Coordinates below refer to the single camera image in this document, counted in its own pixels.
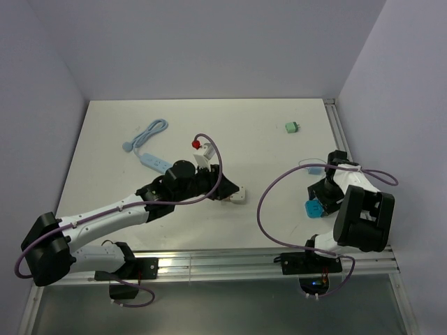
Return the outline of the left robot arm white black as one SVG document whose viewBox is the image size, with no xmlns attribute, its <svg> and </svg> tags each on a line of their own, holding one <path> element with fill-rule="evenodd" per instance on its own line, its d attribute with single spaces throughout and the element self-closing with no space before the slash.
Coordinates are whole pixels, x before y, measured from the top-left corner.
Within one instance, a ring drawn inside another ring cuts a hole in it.
<svg viewBox="0 0 447 335">
<path fill-rule="evenodd" d="M 114 204 L 85 214 L 57 218 L 40 215 L 24 238 L 20 261 L 26 261 L 35 285 L 47 286 L 69 273 L 104 271 L 129 278 L 136 270 L 130 247 L 121 242 L 93 246 L 92 241 L 118 230 L 149 223 L 175 207 L 202 199 L 225 200 L 240 187 L 228 180 L 220 165 L 195 167 L 178 161 L 165 174 Z"/>
</svg>

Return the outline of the white plug adapter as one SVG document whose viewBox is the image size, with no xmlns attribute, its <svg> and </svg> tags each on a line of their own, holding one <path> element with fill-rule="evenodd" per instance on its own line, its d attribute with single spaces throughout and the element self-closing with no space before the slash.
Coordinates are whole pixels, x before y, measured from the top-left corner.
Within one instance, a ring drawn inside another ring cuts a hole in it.
<svg viewBox="0 0 447 335">
<path fill-rule="evenodd" d="M 239 187 L 239 191 L 229 197 L 229 201 L 233 204 L 245 204 L 247 201 L 247 191 L 244 186 Z"/>
</svg>

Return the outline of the green plug adapter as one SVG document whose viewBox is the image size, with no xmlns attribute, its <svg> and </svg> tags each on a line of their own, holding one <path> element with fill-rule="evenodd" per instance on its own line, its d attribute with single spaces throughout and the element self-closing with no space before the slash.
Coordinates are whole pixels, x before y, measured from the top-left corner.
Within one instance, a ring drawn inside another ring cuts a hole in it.
<svg viewBox="0 0 447 335">
<path fill-rule="evenodd" d="M 285 124 L 286 132 L 291 133 L 297 133 L 300 130 L 300 125 L 297 124 L 295 121 L 288 122 Z"/>
</svg>

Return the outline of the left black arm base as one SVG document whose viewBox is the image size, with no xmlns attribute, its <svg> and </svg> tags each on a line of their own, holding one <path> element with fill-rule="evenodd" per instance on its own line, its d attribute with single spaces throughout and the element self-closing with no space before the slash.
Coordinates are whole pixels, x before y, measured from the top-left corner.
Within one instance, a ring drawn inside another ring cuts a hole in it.
<svg viewBox="0 0 447 335">
<path fill-rule="evenodd" d="M 94 280 L 109 282 L 109 297 L 113 303 L 127 308 L 138 308 L 148 306 L 155 300 L 154 292 L 143 287 L 142 281 L 156 279 L 158 269 L 158 258 L 136 258 L 113 273 L 96 271 Z M 150 295 L 149 301 L 130 304 L 129 301 L 135 299 L 140 291 L 145 291 Z"/>
</svg>

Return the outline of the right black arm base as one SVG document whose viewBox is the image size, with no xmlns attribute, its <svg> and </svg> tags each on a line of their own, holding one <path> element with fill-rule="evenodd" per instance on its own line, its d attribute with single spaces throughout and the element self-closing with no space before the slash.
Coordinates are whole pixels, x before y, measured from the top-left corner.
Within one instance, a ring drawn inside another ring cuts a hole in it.
<svg viewBox="0 0 447 335">
<path fill-rule="evenodd" d="M 342 272 L 339 258 L 325 258 L 311 251 L 281 253 L 273 263 L 281 265 L 285 276 L 312 275 L 299 279 L 301 289 L 308 295 L 327 293 L 330 287 L 329 275 Z"/>
</svg>

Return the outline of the blue plug adapter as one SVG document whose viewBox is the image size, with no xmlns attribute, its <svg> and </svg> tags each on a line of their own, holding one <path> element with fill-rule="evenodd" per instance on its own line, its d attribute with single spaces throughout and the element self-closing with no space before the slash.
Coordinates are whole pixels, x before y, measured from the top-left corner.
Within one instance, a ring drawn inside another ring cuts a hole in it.
<svg viewBox="0 0 447 335">
<path fill-rule="evenodd" d="M 309 218 L 321 218 L 324 208 L 318 200 L 314 199 L 305 202 L 305 211 Z"/>
</svg>

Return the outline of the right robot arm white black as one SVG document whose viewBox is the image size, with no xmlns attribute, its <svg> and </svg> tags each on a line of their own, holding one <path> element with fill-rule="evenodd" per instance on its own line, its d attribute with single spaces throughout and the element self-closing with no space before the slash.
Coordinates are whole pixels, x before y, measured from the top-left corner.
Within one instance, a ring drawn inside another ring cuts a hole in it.
<svg viewBox="0 0 447 335">
<path fill-rule="evenodd" d="M 305 203 L 309 216 L 325 218 L 336 215 L 333 229 L 315 234 L 307 240 L 310 247 L 302 255 L 305 269 L 316 272 L 335 258 L 344 247 L 362 252 L 381 252 L 388 244 L 395 198 L 373 186 L 363 170 L 349 160 L 345 151 L 328 154 L 325 177 L 307 188 L 309 200 Z"/>
</svg>

